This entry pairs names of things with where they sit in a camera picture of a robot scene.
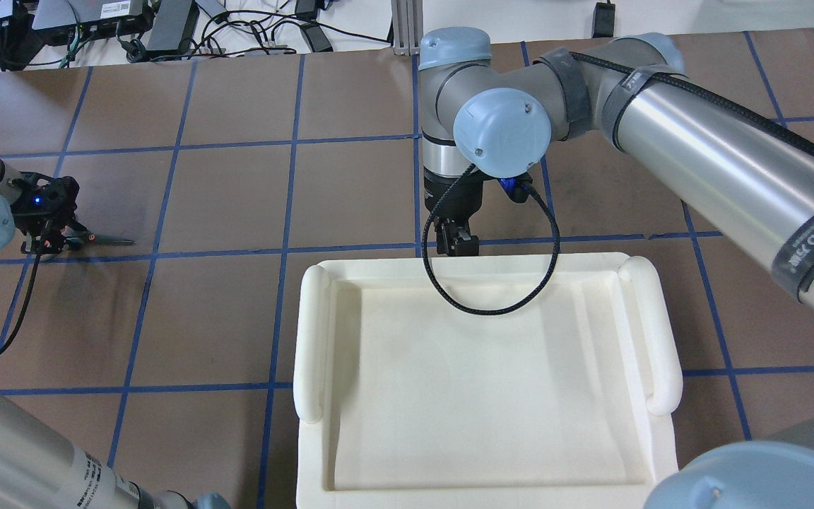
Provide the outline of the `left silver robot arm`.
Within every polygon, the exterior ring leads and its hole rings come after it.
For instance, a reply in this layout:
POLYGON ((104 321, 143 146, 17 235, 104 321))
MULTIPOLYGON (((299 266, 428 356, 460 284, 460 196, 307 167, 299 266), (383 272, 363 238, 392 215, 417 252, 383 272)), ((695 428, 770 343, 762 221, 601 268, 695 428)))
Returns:
MULTIPOLYGON (((19 172, 0 158, 0 249, 22 233, 20 250, 31 255, 36 273, 43 259, 66 250, 129 245, 78 222, 79 192, 72 177, 19 172)), ((194 500, 175 491, 152 495, 0 393, 0 508, 227 507, 214 492, 194 500)))

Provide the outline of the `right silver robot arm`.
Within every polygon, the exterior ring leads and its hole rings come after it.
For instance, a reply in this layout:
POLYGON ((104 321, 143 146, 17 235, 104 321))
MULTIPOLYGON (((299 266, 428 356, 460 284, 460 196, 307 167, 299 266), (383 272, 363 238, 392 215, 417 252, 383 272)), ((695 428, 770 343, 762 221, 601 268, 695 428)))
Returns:
POLYGON ((471 27, 427 33, 419 53, 423 134, 448 155, 432 215, 473 178, 518 178, 551 142, 598 129, 814 309, 814 143, 691 83, 665 35, 554 49, 508 74, 471 27))

